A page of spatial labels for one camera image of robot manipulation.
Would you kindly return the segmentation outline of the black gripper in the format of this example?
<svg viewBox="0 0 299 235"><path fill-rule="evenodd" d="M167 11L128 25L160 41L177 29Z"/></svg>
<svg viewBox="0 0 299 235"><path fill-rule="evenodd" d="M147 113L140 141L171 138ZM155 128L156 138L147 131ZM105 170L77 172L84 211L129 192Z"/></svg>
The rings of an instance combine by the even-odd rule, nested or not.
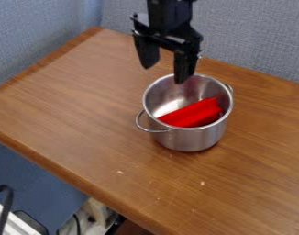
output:
<svg viewBox="0 0 299 235"><path fill-rule="evenodd" d="M145 0L147 12L133 13L133 41L141 67L159 61L159 49L173 54L173 81L181 84L195 73L201 34L191 26L192 7L197 0Z"/></svg>

